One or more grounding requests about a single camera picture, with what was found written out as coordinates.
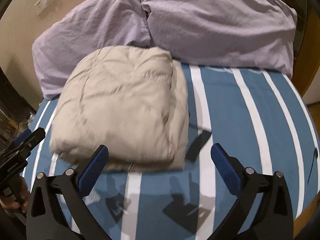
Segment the beige puffer jacket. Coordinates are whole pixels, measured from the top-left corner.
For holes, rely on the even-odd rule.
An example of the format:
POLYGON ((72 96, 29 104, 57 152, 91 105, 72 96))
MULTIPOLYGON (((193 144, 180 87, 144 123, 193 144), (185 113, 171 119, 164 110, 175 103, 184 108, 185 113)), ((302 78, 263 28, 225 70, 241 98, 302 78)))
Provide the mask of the beige puffer jacket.
POLYGON ((50 150, 77 165, 105 145, 106 170, 181 170, 188 125, 180 62, 158 47, 105 47, 83 58, 64 85, 50 150))

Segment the dark bedside furniture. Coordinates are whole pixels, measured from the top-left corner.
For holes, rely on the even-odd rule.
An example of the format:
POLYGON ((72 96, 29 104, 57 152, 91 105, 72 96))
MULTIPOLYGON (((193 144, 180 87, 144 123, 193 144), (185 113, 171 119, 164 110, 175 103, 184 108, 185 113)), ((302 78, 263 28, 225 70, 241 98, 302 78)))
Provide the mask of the dark bedside furniture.
POLYGON ((1 69, 1 152, 28 128, 35 109, 18 94, 1 69))

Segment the blue white striped bedsheet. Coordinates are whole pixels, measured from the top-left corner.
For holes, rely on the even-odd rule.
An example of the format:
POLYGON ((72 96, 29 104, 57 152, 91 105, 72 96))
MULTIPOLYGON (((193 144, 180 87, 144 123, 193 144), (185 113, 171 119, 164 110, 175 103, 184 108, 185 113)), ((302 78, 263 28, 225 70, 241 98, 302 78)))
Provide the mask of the blue white striped bedsheet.
MULTIPOLYGON (((83 201, 108 239, 210 239, 237 199, 211 159, 215 143, 243 167, 283 173, 294 224, 319 192, 319 138, 292 82, 274 70, 181 66, 189 109, 184 167, 124 172, 105 164, 83 201)), ((22 172, 31 192, 38 173, 59 176, 82 162, 70 164, 50 150, 59 97, 44 100, 31 124, 32 131, 46 132, 22 172)), ((257 194, 241 231, 249 228, 261 198, 257 194)), ((63 195, 57 199, 69 227, 79 232, 63 195)))

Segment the lavender duvet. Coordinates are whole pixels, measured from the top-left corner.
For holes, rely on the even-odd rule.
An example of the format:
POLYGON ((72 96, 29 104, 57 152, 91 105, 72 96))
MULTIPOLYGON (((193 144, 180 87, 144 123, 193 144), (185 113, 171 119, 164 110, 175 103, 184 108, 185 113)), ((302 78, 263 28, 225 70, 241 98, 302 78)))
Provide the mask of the lavender duvet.
POLYGON ((282 0, 85 0, 33 43, 42 95, 106 46, 159 47, 189 64, 293 74, 297 13, 282 0))

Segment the white wall switch plate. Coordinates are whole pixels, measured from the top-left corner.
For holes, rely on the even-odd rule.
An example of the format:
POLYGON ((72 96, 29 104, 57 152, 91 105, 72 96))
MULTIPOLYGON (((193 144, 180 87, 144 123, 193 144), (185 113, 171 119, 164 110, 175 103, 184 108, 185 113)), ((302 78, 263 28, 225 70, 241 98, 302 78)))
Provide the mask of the white wall switch plate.
POLYGON ((37 15, 40 15, 44 11, 44 9, 46 9, 54 1, 55 0, 38 0, 34 4, 37 15))

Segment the wooden door frame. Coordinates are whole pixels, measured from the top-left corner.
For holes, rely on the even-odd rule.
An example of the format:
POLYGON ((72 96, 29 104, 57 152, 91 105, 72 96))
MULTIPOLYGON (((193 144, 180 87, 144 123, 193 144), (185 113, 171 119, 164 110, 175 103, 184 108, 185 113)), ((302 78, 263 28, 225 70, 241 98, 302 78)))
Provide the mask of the wooden door frame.
POLYGON ((297 12, 292 83, 303 96, 319 69, 319 0, 282 0, 297 12))

